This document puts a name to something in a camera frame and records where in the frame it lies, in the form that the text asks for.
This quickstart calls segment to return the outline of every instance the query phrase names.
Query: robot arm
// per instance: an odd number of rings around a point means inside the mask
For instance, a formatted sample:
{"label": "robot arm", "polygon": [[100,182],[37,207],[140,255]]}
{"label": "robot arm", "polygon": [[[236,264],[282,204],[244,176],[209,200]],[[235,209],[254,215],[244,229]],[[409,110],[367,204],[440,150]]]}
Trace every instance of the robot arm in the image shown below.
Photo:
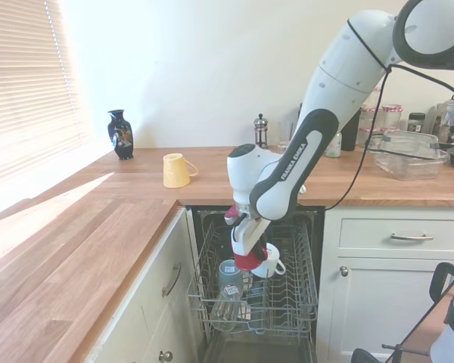
{"label": "robot arm", "polygon": [[[393,16],[383,11],[362,11],[349,22],[319,62],[285,153],[280,157],[250,144],[235,149],[229,156],[234,200],[238,209],[249,216],[252,213],[277,220],[295,210],[297,192],[329,142],[385,74],[353,29],[384,64],[399,60],[392,43]],[[241,180],[240,173],[248,175],[247,180]]]}
{"label": "robot arm", "polygon": [[[236,255],[250,252],[270,220],[294,211],[300,186],[330,140],[359,109],[387,66],[400,61],[454,70],[454,0],[409,0],[397,17],[383,11],[356,14],[321,59],[282,157],[250,144],[232,152],[229,180],[236,207],[247,217],[232,230]],[[454,363],[454,326],[448,326],[432,346],[431,359]]]}

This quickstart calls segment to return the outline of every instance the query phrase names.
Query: open dishwasher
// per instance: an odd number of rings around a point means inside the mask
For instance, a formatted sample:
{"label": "open dishwasher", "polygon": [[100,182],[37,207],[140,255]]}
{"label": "open dishwasher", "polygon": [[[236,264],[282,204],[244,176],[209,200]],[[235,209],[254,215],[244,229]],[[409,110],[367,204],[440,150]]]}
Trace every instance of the open dishwasher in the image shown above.
{"label": "open dishwasher", "polygon": [[[316,362],[312,333],[318,300],[310,237],[318,240],[320,254],[322,214],[300,211],[271,223],[266,236],[279,249],[286,272],[259,278],[243,271],[241,296],[234,299],[219,293],[220,263],[233,258],[223,211],[194,210],[194,224],[198,261],[188,296],[204,328],[203,362]],[[219,319],[218,309],[230,318]]]}

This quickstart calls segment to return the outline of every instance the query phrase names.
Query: window blind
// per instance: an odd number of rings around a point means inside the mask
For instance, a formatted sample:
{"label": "window blind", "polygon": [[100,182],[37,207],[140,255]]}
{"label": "window blind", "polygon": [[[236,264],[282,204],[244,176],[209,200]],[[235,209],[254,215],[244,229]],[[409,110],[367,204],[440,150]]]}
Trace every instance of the window blind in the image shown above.
{"label": "window blind", "polygon": [[0,0],[0,183],[90,132],[58,0]]}

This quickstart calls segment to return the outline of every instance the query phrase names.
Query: butcher block countertop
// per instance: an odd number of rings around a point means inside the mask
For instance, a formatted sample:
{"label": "butcher block countertop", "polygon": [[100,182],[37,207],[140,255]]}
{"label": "butcher block countertop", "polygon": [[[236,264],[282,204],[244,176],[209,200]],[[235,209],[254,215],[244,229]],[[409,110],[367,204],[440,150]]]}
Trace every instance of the butcher block countertop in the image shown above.
{"label": "butcher block countertop", "polygon": [[[232,147],[109,153],[0,215],[0,363],[82,361],[181,205],[233,204],[226,158]],[[199,169],[166,189],[163,155]],[[299,203],[331,206],[361,152],[323,157]],[[454,167],[426,181],[397,181],[368,155],[344,206],[454,206]]]}

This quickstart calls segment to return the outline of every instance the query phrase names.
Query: mug handle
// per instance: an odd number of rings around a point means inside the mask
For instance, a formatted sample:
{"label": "mug handle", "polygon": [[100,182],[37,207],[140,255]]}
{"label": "mug handle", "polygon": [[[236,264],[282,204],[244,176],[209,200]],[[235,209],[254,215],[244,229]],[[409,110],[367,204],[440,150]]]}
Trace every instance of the mug handle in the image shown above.
{"label": "mug handle", "polygon": [[196,167],[194,164],[190,163],[190,162],[189,162],[188,160],[186,160],[186,159],[185,159],[185,162],[186,162],[189,166],[191,166],[192,168],[195,169],[195,172],[194,172],[193,174],[189,174],[189,175],[190,175],[190,176],[197,176],[197,175],[198,175],[198,169],[197,169],[197,167]]}
{"label": "mug handle", "polygon": [[279,275],[284,275],[286,273],[286,266],[284,263],[282,263],[282,261],[279,259],[278,260],[278,265],[282,267],[282,269],[280,270],[277,266],[276,266],[276,272],[279,274]]}

